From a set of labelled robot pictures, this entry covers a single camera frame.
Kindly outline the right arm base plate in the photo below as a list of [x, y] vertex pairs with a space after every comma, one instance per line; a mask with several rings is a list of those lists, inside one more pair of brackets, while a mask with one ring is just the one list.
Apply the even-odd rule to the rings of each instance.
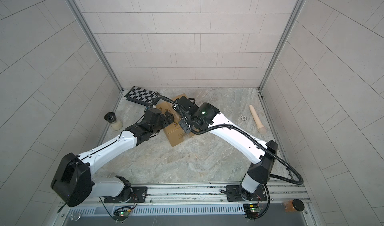
[[262, 185], [254, 193], [244, 190], [241, 185], [227, 185], [224, 190], [229, 202], [266, 202], [267, 192]]

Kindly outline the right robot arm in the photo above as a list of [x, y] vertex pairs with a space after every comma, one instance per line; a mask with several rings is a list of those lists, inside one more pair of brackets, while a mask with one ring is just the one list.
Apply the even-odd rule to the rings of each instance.
[[275, 155], [278, 149], [277, 143], [274, 141], [266, 143], [252, 137], [209, 103], [197, 106], [191, 99], [182, 96], [176, 100], [174, 108], [193, 134], [212, 133], [235, 147], [250, 160], [251, 165], [238, 192], [233, 195], [245, 201], [257, 199], [257, 189], [261, 189], [262, 185], [268, 183], [275, 164], [275, 158], [268, 155], [265, 150]]

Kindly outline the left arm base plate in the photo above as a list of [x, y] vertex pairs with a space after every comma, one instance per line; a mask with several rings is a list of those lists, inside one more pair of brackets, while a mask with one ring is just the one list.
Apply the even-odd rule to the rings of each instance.
[[146, 200], [147, 187], [124, 188], [116, 197], [104, 197], [106, 204], [144, 203]]

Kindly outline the brown cardboard express box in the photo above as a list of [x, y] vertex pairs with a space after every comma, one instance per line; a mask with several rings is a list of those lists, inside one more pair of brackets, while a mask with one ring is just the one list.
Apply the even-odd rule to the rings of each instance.
[[172, 147], [175, 147], [182, 143], [184, 140], [187, 140], [194, 136], [193, 133], [185, 133], [183, 128], [180, 126], [179, 121], [182, 119], [178, 113], [173, 109], [173, 105], [168, 102], [161, 102], [156, 105], [156, 108], [159, 109], [163, 114], [166, 112], [171, 113], [174, 116], [174, 122], [169, 126], [163, 129], [169, 143]]

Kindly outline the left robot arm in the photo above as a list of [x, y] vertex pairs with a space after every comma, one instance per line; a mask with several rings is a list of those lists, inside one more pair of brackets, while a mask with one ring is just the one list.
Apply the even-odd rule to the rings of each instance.
[[174, 116], [170, 112], [162, 113], [153, 107], [146, 109], [139, 123], [122, 130], [112, 140], [79, 155], [65, 155], [52, 179], [51, 189], [69, 207], [96, 197], [128, 202], [133, 198], [133, 190], [127, 179], [122, 176], [98, 179], [94, 176], [95, 172], [125, 151], [148, 141], [173, 122]]

